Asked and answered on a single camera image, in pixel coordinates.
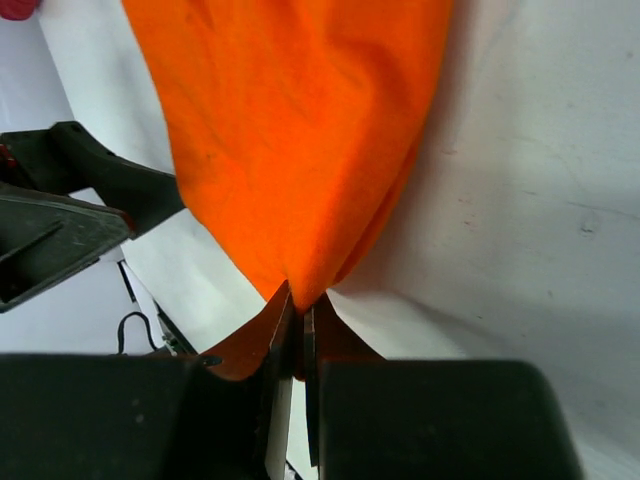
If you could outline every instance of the black plastic part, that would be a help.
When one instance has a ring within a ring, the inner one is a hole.
[[[68,197],[89,187],[106,207]],[[172,175],[116,156],[77,122],[0,135],[0,313],[182,208]]]
[[[254,462],[262,462],[265,477],[271,480],[284,477],[287,458],[294,370],[294,312],[289,295],[262,366],[264,380]]]
[[[578,479],[544,377],[521,362],[329,363],[320,478]]]
[[[228,382],[198,358],[2,357],[0,478],[266,479],[258,378]]]
[[[0,312],[95,263],[129,232],[118,210],[0,183]]]
[[[307,436],[312,466],[320,461],[320,379],[324,365],[341,362],[385,362],[338,317],[327,294],[305,314],[302,344],[306,377]]]

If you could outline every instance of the black clamp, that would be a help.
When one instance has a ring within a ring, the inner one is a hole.
[[[105,206],[69,196],[86,188]],[[183,208],[173,175],[118,157],[78,122],[0,135],[0,313]]]

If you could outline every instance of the orange cloth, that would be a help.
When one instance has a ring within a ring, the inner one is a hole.
[[[124,0],[180,191],[265,297],[371,247],[436,89],[451,0]]]

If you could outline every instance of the black cable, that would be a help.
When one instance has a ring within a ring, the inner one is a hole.
[[[118,325],[118,353],[117,355],[126,355],[124,353],[124,325],[128,319],[131,317],[140,317],[144,322],[144,326],[147,329],[147,340],[149,340],[149,345],[155,352],[158,350],[156,344],[153,343],[153,337],[151,336],[151,323],[149,322],[149,318],[142,312],[131,312],[125,315],[122,320],[120,320],[120,324]]]

